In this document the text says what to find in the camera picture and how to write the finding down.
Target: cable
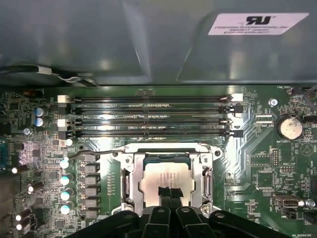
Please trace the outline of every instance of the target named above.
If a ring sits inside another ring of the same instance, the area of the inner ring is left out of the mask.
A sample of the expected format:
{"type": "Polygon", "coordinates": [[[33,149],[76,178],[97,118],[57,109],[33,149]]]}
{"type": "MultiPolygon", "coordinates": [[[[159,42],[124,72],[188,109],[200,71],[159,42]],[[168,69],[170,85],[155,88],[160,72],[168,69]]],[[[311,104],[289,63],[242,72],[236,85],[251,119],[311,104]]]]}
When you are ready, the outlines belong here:
{"type": "Polygon", "coordinates": [[[313,109],[314,111],[317,111],[317,105],[315,105],[315,103],[313,103],[312,100],[310,99],[313,92],[315,91],[317,91],[317,86],[314,86],[308,89],[306,93],[303,95],[303,99],[311,109],[313,109]]]}
{"type": "Polygon", "coordinates": [[[46,75],[56,75],[60,80],[65,81],[67,83],[75,83],[81,82],[87,87],[96,87],[97,85],[91,83],[81,77],[81,75],[85,76],[83,73],[76,73],[67,70],[61,70],[56,68],[42,67],[37,65],[11,65],[0,67],[0,75],[1,74],[11,74],[11,73],[40,73],[46,75]]]}

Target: cpu socket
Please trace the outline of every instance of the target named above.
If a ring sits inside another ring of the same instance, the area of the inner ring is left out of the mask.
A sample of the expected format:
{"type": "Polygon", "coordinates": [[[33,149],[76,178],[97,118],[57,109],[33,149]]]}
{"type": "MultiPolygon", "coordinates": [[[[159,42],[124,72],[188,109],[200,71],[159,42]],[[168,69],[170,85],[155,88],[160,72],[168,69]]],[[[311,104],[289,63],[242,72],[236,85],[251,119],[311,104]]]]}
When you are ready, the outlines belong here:
{"type": "Polygon", "coordinates": [[[159,187],[180,188],[183,206],[212,212],[212,163],[220,148],[203,143],[131,143],[111,154],[121,164],[121,206],[142,215],[145,207],[160,206],[159,187]]]}

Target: black cable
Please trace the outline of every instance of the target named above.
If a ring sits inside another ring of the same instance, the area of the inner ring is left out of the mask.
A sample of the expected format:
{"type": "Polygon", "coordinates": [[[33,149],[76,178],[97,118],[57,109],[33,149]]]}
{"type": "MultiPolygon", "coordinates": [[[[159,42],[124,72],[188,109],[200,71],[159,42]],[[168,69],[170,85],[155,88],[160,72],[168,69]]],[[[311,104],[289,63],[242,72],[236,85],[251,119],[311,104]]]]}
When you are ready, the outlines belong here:
{"type": "Polygon", "coordinates": [[[317,105],[312,102],[311,96],[312,94],[317,91],[317,86],[314,86],[306,91],[306,93],[303,95],[303,100],[307,103],[307,105],[313,109],[314,111],[317,111],[317,105]]]}

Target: white printed label on board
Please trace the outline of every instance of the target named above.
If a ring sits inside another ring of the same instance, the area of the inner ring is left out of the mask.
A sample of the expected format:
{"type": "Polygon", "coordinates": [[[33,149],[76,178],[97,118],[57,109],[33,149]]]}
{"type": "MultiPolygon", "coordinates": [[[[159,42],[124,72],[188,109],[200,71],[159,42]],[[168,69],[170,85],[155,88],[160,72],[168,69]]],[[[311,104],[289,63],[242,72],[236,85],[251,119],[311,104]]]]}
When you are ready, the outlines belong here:
{"type": "Polygon", "coordinates": [[[281,35],[309,13],[222,13],[208,35],[281,35]]]}

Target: ul logo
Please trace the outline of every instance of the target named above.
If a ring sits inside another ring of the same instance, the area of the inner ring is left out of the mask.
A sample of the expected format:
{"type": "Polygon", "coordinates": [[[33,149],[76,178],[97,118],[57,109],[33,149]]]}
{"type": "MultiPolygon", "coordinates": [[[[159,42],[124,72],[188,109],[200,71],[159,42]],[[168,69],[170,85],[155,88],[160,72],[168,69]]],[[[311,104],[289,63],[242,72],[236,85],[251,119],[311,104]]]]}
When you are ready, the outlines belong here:
{"type": "Polygon", "coordinates": [[[247,25],[268,25],[270,20],[270,16],[248,16],[247,25]]]}

